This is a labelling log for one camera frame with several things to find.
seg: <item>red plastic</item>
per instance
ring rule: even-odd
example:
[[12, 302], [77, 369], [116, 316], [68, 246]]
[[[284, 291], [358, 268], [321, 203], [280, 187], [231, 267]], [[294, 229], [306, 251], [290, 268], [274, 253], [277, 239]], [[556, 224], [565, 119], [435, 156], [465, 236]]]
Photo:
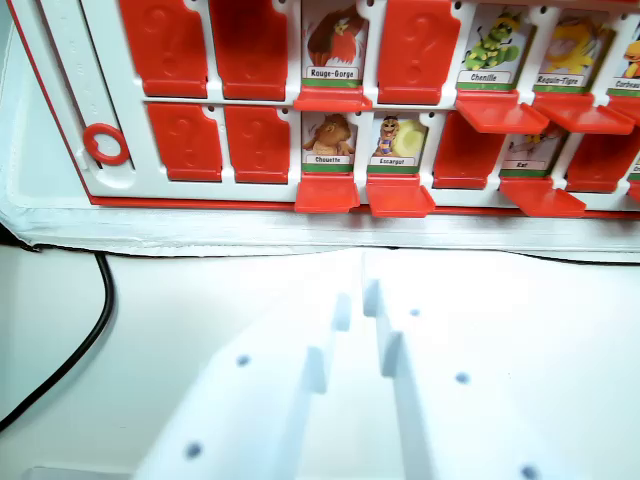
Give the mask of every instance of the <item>red plastic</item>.
[[374, 217], [423, 218], [436, 208], [417, 175], [369, 175], [367, 197]]
[[347, 213], [360, 205], [353, 174], [305, 173], [298, 185], [298, 213]]
[[567, 190], [612, 193], [640, 150], [640, 128], [630, 135], [585, 135], [567, 170]]
[[480, 133], [459, 112], [449, 112], [436, 157], [434, 187], [486, 187], [504, 138], [503, 134]]
[[147, 108], [169, 179], [219, 182], [222, 153], [217, 122], [206, 117], [200, 105], [150, 103]]
[[640, 98], [623, 96], [611, 96], [609, 98], [608, 107], [629, 117], [636, 122], [637, 126], [640, 126]]
[[[98, 134], [108, 135], [118, 142], [118, 145], [120, 146], [120, 152], [118, 152], [118, 155], [106, 155], [98, 149], [98, 142], [95, 139], [95, 136]], [[104, 123], [94, 123], [93, 125], [89, 125], [82, 134], [82, 142], [84, 143], [84, 148], [89, 152], [89, 155], [100, 163], [104, 163], [106, 165], [122, 165], [130, 157], [129, 148], [127, 147], [124, 135], [122, 135], [120, 130], [112, 127], [111, 125], [106, 125]]]
[[459, 32], [450, 0], [388, 0], [378, 102], [436, 105]]
[[533, 108], [573, 133], [627, 135], [634, 122], [610, 107], [594, 107], [593, 95], [537, 93]]
[[225, 98], [285, 98], [287, 16], [271, 0], [209, 0], [218, 73]]
[[333, 88], [302, 86], [293, 107], [301, 112], [362, 112], [371, 110], [371, 100], [364, 96], [362, 87]]
[[287, 183], [289, 123], [274, 107], [234, 105], [224, 112], [236, 182]]
[[586, 204], [545, 178], [503, 178], [500, 191], [530, 217], [582, 217]]
[[629, 182], [631, 183], [631, 188], [629, 188], [629, 196], [633, 198], [636, 202], [640, 203], [640, 182]]
[[207, 54], [198, 12], [182, 0], [120, 0], [131, 55], [150, 96], [207, 96]]
[[549, 119], [527, 104], [517, 92], [460, 91], [456, 108], [480, 133], [541, 133]]

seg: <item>black cable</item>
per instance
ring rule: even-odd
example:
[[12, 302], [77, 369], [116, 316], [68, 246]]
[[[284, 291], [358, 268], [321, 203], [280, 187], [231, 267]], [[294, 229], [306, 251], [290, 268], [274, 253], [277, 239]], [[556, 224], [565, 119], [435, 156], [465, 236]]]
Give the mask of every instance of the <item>black cable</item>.
[[104, 331], [105, 327], [109, 323], [111, 314], [115, 306], [115, 288], [113, 285], [113, 277], [111, 276], [111, 270], [104, 253], [96, 253], [96, 261], [100, 268], [100, 274], [102, 275], [102, 282], [104, 283], [104, 306], [102, 307], [102, 313], [98, 318], [95, 326], [89, 332], [89, 335], [84, 339], [76, 351], [55, 371], [47, 378], [42, 384], [31, 392], [22, 402], [14, 408], [9, 415], [0, 420], [0, 434], [4, 432], [9, 426], [11, 426], [18, 418], [22, 416], [34, 403], [36, 403], [45, 393], [58, 383], [69, 371], [75, 366], [76, 363], [89, 351], [91, 346], [100, 337], [100, 334]]

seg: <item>character illustration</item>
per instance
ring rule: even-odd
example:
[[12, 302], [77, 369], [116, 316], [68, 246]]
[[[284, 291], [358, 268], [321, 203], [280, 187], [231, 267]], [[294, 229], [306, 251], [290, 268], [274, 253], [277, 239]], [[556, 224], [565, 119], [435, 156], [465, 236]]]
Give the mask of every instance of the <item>character illustration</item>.
[[331, 59], [353, 63], [357, 52], [356, 35], [362, 29], [364, 21], [355, 5], [327, 14], [307, 42], [313, 65], [324, 67]]
[[398, 122], [398, 117], [393, 115], [384, 117], [382, 125], [380, 125], [380, 138], [378, 139], [378, 148], [373, 153], [374, 157], [393, 155], [393, 148], [395, 147], [396, 135], [398, 135], [399, 128], [400, 122]]
[[557, 125], [550, 123], [542, 133], [537, 135], [525, 135], [524, 142], [515, 145], [513, 142], [509, 144], [509, 152], [520, 153], [526, 152], [527, 158], [530, 159], [538, 149], [549, 140], [553, 140], [562, 136], [562, 129]]
[[302, 148], [311, 150], [317, 155], [349, 155], [355, 153], [347, 143], [351, 138], [351, 130], [344, 115], [334, 113], [325, 115], [322, 125], [316, 128], [313, 138]]
[[506, 9], [503, 10], [486, 37], [482, 37], [482, 26], [478, 27], [480, 41], [467, 52], [464, 66], [469, 70], [480, 70], [515, 60], [518, 58], [520, 49], [515, 45], [508, 45], [513, 40], [510, 38], [511, 34], [518, 30], [520, 30], [520, 13], [512, 15]]
[[544, 73], [566, 68], [570, 74], [581, 74], [585, 68], [593, 65], [598, 37], [606, 32], [606, 27], [594, 24], [589, 17], [561, 20], [545, 54], [549, 67]]
[[629, 67], [624, 72], [625, 78], [640, 78], [640, 40], [633, 42], [627, 48], [624, 59], [629, 61]]

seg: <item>bird character card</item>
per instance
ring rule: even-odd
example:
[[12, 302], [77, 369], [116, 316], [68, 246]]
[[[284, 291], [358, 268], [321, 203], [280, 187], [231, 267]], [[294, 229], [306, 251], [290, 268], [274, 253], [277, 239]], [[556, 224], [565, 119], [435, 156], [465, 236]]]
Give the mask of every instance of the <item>bird character card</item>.
[[302, 85], [357, 88], [362, 84], [367, 21], [355, 0], [302, 2]]
[[554, 123], [538, 135], [512, 135], [500, 176], [545, 177], [560, 155], [569, 133]]
[[525, 6], [478, 6], [458, 74], [459, 89], [516, 88], [535, 33], [528, 12]]
[[607, 93], [609, 95], [640, 97], [640, 25], [636, 27], [633, 40], [620, 59], [620, 64]]
[[418, 173], [427, 138], [427, 127], [418, 117], [417, 113], [376, 114], [369, 173]]
[[607, 12], [564, 10], [536, 79], [536, 92], [584, 93], [611, 46], [615, 32]]
[[302, 171], [352, 172], [356, 130], [342, 113], [303, 113]]

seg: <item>question mark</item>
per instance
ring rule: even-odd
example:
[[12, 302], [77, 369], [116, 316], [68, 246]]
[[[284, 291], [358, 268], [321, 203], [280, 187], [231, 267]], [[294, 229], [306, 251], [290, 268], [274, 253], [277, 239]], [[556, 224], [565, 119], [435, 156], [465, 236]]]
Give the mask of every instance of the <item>question mark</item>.
[[267, 168], [267, 154], [264, 149], [268, 148], [268, 137], [266, 135], [265, 123], [262, 120], [253, 120], [244, 131], [243, 136], [251, 142], [254, 161], [257, 170]]
[[438, 31], [437, 23], [437, 18], [431, 14], [417, 15], [409, 19], [404, 38], [415, 54], [406, 71], [408, 83], [417, 83], [423, 76], [422, 59], [436, 43], [433, 33]]
[[172, 21], [172, 12], [166, 7], [155, 6], [144, 15], [144, 29], [159, 35], [162, 45], [162, 67], [165, 75], [172, 77], [178, 70], [177, 51], [180, 42], [179, 22]]
[[176, 143], [182, 146], [183, 163], [188, 167], [195, 167], [198, 156], [195, 150], [197, 126], [190, 118], [178, 117], [174, 121], [174, 129], [169, 133], [175, 135]]

